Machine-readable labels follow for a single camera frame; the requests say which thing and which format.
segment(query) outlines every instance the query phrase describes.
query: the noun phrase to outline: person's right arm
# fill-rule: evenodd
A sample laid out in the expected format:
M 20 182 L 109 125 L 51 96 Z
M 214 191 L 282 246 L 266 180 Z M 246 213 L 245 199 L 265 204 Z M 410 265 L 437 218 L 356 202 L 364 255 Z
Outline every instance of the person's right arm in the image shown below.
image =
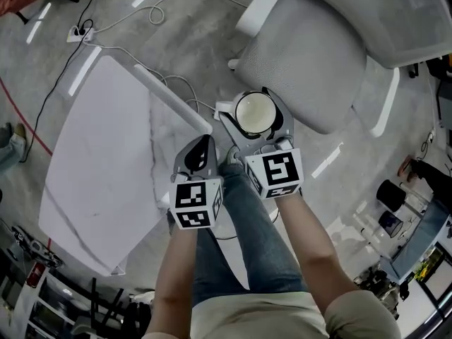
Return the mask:
M 359 290 L 348 278 L 330 237 L 299 194 L 276 199 L 287 235 L 321 313 L 341 295 Z

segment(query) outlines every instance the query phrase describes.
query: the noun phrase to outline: floor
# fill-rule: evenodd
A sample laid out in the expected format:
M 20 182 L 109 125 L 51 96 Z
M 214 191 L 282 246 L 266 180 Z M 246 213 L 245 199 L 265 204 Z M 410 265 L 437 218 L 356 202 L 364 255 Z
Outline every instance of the floor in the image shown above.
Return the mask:
M 36 18 L 47 2 L 52 3 L 30 44 L 26 40 L 34 21 L 23 25 L 12 14 L 0 19 L 0 78 L 18 109 L 32 125 L 45 95 L 76 48 L 76 45 L 66 43 L 67 32 L 77 23 L 88 1 L 72 4 L 62 0 L 43 0 L 28 7 L 24 14 Z M 91 17 L 96 28 L 105 27 L 132 12 L 133 1 L 95 0 L 85 17 Z M 157 1 L 145 0 L 139 7 Z M 238 1 L 243 4 L 251 2 Z M 227 61 L 237 57 L 248 42 L 247 37 L 234 31 L 243 13 L 242 7 L 226 0 L 170 0 L 162 7 L 165 9 L 162 25 L 151 25 L 148 11 L 141 11 L 111 30 L 100 33 L 97 43 L 122 46 L 163 74 L 185 77 L 198 98 L 211 105 L 217 100 L 231 100 L 249 88 L 227 67 Z M 37 133 L 51 151 L 76 97 L 76 94 L 69 95 L 69 88 L 92 50 L 92 47 L 86 47 L 77 53 L 44 109 Z M 135 64 L 123 52 L 104 49 L 101 54 L 113 56 L 128 69 Z M 296 123 L 295 145 L 301 148 L 306 177 L 304 197 L 327 228 L 350 277 L 357 276 L 379 259 L 375 250 L 367 246 L 359 235 L 362 223 L 376 227 L 378 212 L 381 214 L 381 207 L 375 204 L 374 199 L 378 185 L 384 179 L 395 179 L 396 170 L 407 154 L 420 154 L 421 143 L 433 127 L 432 90 L 435 82 L 433 79 L 429 82 L 427 76 L 424 66 L 421 66 L 420 77 L 414 80 L 408 78 L 406 70 L 401 71 L 388 126 L 380 138 L 372 138 L 366 129 L 366 121 L 353 111 L 339 131 L 327 136 Z M 183 82 L 172 81 L 169 86 L 182 99 L 191 98 Z M 232 145 L 230 139 L 222 126 L 212 119 L 209 109 L 201 107 L 200 112 L 213 125 L 215 141 L 224 156 Z M 4 90 L 0 89 L 0 122 L 18 120 Z M 332 155 L 335 159 L 319 174 L 319 165 Z M 36 143 L 25 164 L 0 177 L 0 188 L 4 193 L 0 217 L 8 224 L 19 224 L 42 242 L 47 242 L 47 237 L 39 230 L 37 221 L 50 159 L 49 153 Z M 445 155 L 434 145 L 426 159 L 446 172 L 443 165 Z M 272 203 L 268 204 L 268 209 L 273 211 Z M 366 222 L 358 222 L 353 216 L 358 211 L 368 213 Z M 275 226 L 287 240 L 280 219 Z M 226 237 L 233 233 L 230 222 L 219 223 L 217 235 Z M 108 295 L 112 291 L 109 287 L 123 287 L 131 292 L 154 287 L 168 239 L 167 223 L 162 220 L 131 252 L 127 275 L 121 277 L 101 278 L 56 244 L 52 250 L 66 262 L 61 269 L 64 275 L 83 286 L 96 276 L 98 284 Z M 244 283 L 246 273 L 237 239 L 220 241 L 220 246 L 237 277 Z

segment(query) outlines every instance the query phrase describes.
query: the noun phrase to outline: beige t-shirt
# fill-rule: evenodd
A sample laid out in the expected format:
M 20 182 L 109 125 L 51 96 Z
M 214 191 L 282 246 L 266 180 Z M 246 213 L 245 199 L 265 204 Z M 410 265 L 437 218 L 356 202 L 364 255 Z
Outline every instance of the beige t-shirt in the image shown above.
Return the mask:
M 330 304 L 325 319 L 311 294 L 246 294 L 214 297 L 193 308 L 192 339 L 400 339 L 396 320 L 368 291 L 353 291 Z M 175 339 L 164 333 L 143 339 Z

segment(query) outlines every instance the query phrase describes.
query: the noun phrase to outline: mug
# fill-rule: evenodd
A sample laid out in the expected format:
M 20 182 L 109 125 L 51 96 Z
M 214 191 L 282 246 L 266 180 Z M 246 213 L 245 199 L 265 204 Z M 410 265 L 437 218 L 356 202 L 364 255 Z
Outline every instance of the mug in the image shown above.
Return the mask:
M 231 102 L 217 102 L 219 112 L 231 114 L 247 133 L 267 131 L 276 118 L 276 106 L 269 95 L 262 92 L 240 93 Z

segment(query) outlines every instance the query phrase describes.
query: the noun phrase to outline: red line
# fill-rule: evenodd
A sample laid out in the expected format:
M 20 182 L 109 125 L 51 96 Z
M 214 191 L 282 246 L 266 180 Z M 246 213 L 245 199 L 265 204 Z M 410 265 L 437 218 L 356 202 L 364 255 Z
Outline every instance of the red line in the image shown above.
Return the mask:
M 13 101 L 13 98 L 11 98 L 11 96 L 9 95 L 9 91 L 6 89 L 6 86 L 3 83 L 3 80 L 0 77 L 0 85 L 3 88 L 6 97 L 8 98 L 9 102 L 11 103 L 11 105 L 13 106 L 14 110 L 16 111 L 16 113 L 18 114 L 20 120 L 27 126 L 28 130 L 31 132 L 31 134 L 35 135 L 35 139 L 36 141 L 39 142 L 39 144 L 44 148 L 44 150 L 49 153 L 50 156 L 52 156 L 52 151 L 49 149 L 49 147 L 47 147 L 45 145 L 44 142 L 42 142 L 42 139 L 36 134 L 35 130 L 31 127 L 31 125 L 29 125 L 29 123 L 27 122 L 27 120 L 25 119 L 25 117 L 22 115 L 22 113 L 20 113 L 20 110 L 17 108 L 17 105 L 15 104 L 15 102 Z

